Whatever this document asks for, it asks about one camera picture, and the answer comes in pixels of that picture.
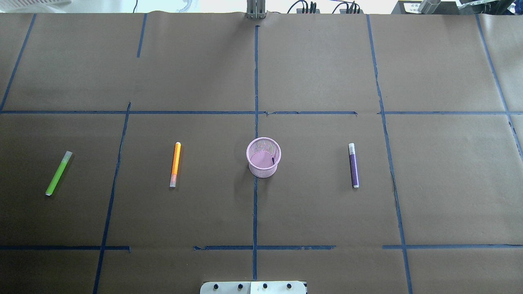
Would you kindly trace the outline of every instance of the pink mesh pen holder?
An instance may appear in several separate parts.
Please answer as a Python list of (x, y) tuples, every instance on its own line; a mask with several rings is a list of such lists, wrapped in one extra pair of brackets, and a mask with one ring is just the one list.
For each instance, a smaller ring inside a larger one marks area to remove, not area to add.
[(254, 139), (247, 147), (249, 169), (259, 178), (272, 176), (278, 168), (280, 158), (280, 146), (271, 138)]

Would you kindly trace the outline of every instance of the blue tape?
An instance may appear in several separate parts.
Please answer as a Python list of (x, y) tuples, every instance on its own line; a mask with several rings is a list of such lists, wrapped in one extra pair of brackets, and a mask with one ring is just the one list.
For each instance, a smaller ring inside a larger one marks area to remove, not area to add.
[(13, 72), (11, 72), (11, 77), (9, 78), (9, 82), (7, 83), (7, 87), (5, 88), (4, 98), (2, 99), (2, 103), (0, 104), (0, 111), (4, 109), (5, 102), (7, 100), (7, 96), (9, 95), (9, 90), (11, 89), (11, 84), (13, 84), (13, 79), (15, 78), (16, 71), (18, 69), (18, 65), (20, 64), (20, 60), (22, 59), (22, 54), (24, 53), (24, 49), (27, 45), (27, 40), (29, 39), (29, 35), (31, 34), (32, 27), (35, 24), (36, 14), (33, 14), (33, 18), (31, 19), (31, 24), (29, 24), (29, 28), (27, 29), (26, 38), (24, 39), (24, 42), (22, 44), (22, 48), (20, 48), (20, 53), (18, 54), (18, 58), (15, 62), (15, 67), (13, 68)]
[(523, 150), (521, 149), (521, 143), (519, 142), (518, 134), (516, 133), (516, 129), (514, 128), (514, 124), (512, 123), (512, 117), (510, 117), (510, 113), (508, 111), (507, 101), (505, 100), (505, 95), (503, 94), (503, 91), (501, 90), (501, 85), (499, 84), (499, 79), (497, 78), (496, 69), (494, 68), (494, 64), (492, 63), (492, 58), (490, 55), (490, 52), (487, 47), (487, 43), (485, 42), (485, 35), (483, 34), (483, 28), (481, 27), (481, 21), (478, 14), (476, 14), (476, 22), (477, 22), (477, 28), (480, 31), (481, 36), (481, 42), (483, 43), (483, 48), (485, 48), (485, 53), (487, 54), (488, 64), (491, 67), (492, 75), (494, 76), (494, 81), (496, 82), (497, 91), (499, 92), (499, 96), (501, 97), (501, 101), (503, 103), (503, 107), (505, 108), (505, 114), (507, 115), (508, 124), (510, 125), (510, 129), (512, 130), (512, 136), (514, 136), (514, 140), (516, 141), (516, 147), (519, 152), (519, 157), (521, 158), (521, 161), (523, 161)]
[(142, 54), (142, 42), (143, 42), (143, 35), (145, 33), (145, 23), (146, 22), (147, 22), (147, 13), (143, 15), (142, 33), (140, 34), (140, 43), (138, 43), (138, 52), (136, 53), (137, 58), (140, 58), (140, 54)]
[(303, 246), (281, 246), (281, 245), (259, 245), (259, 250), (332, 250), (335, 245), (303, 245)]
[(505, 115), (502, 111), (385, 111), (386, 115)]
[(411, 271), (408, 266), (408, 256), (407, 256), (407, 248), (405, 246), (405, 234), (403, 232), (403, 222), (402, 222), (402, 218), (401, 218), (400, 200), (397, 195), (396, 177), (394, 175), (394, 165), (392, 163), (392, 153), (391, 153), (391, 148), (390, 148), (390, 144), (389, 144), (389, 134), (387, 133), (387, 126), (386, 126), (385, 107), (383, 105), (383, 97), (381, 95), (380, 84), (378, 82), (378, 64), (376, 62), (376, 52), (374, 51), (374, 40), (372, 38), (372, 28), (370, 25), (370, 17), (368, 14), (367, 14), (367, 27), (369, 29), (369, 40), (370, 40), (370, 50), (372, 53), (372, 63), (374, 64), (374, 76), (376, 77), (376, 89), (378, 90), (378, 96), (380, 97), (381, 121), (383, 123), (383, 133), (385, 134), (385, 145), (387, 148), (387, 157), (389, 158), (389, 168), (390, 168), (390, 172), (391, 172), (391, 176), (392, 176), (392, 183), (394, 184), (394, 198), (396, 200), (396, 216), (397, 216), (398, 227), (400, 229), (400, 239), (401, 239), (401, 246), (402, 246), (402, 252), (403, 252), (403, 263), (405, 265), (405, 276), (407, 279), (407, 288), (408, 288), (408, 293), (412, 294)]
[[(124, 115), (127, 111), (111, 110), (6, 110), (3, 114), (21, 115)], [(134, 110), (132, 115), (253, 115), (254, 111)]]
[[(254, 27), (254, 138), (258, 137), (258, 29)], [(258, 178), (254, 177), (253, 206), (253, 281), (258, 279)]]
[[(401, 245), (383, 245), (385, 250), (400, 250)], [(408, 250), (417, 249), (497, 249), (497, 248), (509, 248), (509, 249), (523, 249), (522, 244), (440, 244), (440, 245), (407, 245)]]
[(204, 250), (252, 250), (253, 247), (250, 245), (245, 246), (205, 246), (204, 248), (200, 248), (198, 246), (194, 246), (195, 251), (204, 251)]
[(111, 221), (112, 204), (115, 200), (116, 180), (118, 178), (118, 172), (120, 170), (123, 141), (126, 138), (127, 123), (129, 122), (130, 109), (131, 109), (131, 103), (129, 102), (129, 104), (127, 105), (126, 119), (125, 119), (125, 122), (123, 123), (122, 139), (120, 140), (120, 149), (118, 151), (118, 160), (116, 161), (115, 176), (112, 180), (111, 197), (109, 198), (109, 208), (107, 209), (107, 217), (105, 220), (104, 236), (101, 241), (100, 256), (98, 257), (98, 267), (96, 269), (96, 278), (95, 278), (95, 285), (93, 288), (93, 294), (96, 294), (98, 292), (98, 283), (100, 282), (101, 266), (102, 266), (102, 263), (104, 262), (104, 251), (105, 251), (105, 244), (107, 242), (107, 232), (109, 231), (109, 222)]
[(266, 115), (358, 115), (355, 111), (274, 111)]
[(254, 68), (254, 134), (255, 138), (258, 137), (258, 28), (259, 26), (256, 26), (254, 28), (254, 64), (256, 67)]
[(255, 111), (195, 111), (195, 110), (162, 110), (147, 111), (135, 110), (130, 112), (132, 115), (253, 115)]
[[(6, 245), (0, 246), (0, 250), (100, 250), (101, 246), (62, 246), (62, 245)], [(122, 250), (131, 252), (130, 246), (108, 246), (106, 250)]]
[[(253, 250), (253, 246), (232, 246), (232, 245), (223, 245), (223, 246), (205, 246), (200, 248), (198, 246), (193, 247), (195, 251), (205, 251), (205, 250)], [(332, 250), (336, 248), (335, 245), (257, 245), (257, 250)]]
[(98, 110), (7, 110), (3, 114), (12, 115), (124, 115), (126, 111), (98, 111)]
[(258, 279), (258, 178), (254, 177), (253, 207), (253, 281)]

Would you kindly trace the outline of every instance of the green marker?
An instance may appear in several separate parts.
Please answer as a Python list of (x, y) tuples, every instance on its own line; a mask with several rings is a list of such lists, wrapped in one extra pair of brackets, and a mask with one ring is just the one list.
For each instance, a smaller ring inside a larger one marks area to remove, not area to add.
[(62, 176), (65, 167), (67, 166), (67, 162), (69, 162), (69, 159), (71, 158), (71, 155), (73, 153), (71, 151), (67, 151), (64, 155), (64, 158), (62, 159), (62, 162), (60, 163), (60, 166), (56, 170), (56, 173), (54, 174), (53, 180), (51, 180), (51, 183), (49, 184), (49, 188), (47, 188), (46, 195), (51, 196), (53, 194), (54, 189), (56, 188), (56, 185), (58, 184), (58, 181), (60, 180), (60, 177)]

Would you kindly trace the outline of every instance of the white marker cap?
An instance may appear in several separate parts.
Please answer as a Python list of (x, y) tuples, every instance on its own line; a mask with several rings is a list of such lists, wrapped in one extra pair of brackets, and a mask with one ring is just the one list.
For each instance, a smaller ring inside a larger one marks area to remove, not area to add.
[(354, 143), (349, 143), (349, 155), (354, 155), (354, 154), (356, 154)]

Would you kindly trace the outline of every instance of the black cable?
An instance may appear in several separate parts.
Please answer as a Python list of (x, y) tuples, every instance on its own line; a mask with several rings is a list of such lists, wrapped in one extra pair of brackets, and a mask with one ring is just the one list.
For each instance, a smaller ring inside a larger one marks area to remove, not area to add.
[(347, 10), (349, 10), (349, 3), (348, 3), (348, 2), (341, 2), (340, 4), (338, 4), (338, 6), (336, 6), (336, 7), (334, 8), (334, 10), (332, 11), (331, 14), (334, 14), (334, 12), (336, 12), (336, 9), (338, 9), (338, 7), (341, 6), (341, 5), (343, 5), (343, 4), (347, 5)]
[(314, 13), (314, 2), (311, 1), (311, 6), (308, 12), (306, 13)]
[(289, 11), (287, 11), (287, 13), (291, 12), (291, 9), (292, 9), (296, 4), (298, 4), (298, 3), (300, 3), (300, 2), (301, 2), (302, 5), (303, 5), (303, 3), (305, 3), (305, 6), (307, 7), (306, 9), (305, 9), (305, 7), (303, 7), (303, 8), (301, 9), (301, 13), (305, 13), (305, 11), (309, 10), (309, 4), (307, 3), (307, 1), (305, 1), (305, 0), (298, 0), (298, 1), (294, 2), (294, 4), (292, 4), (291, 8), (289, 8)]

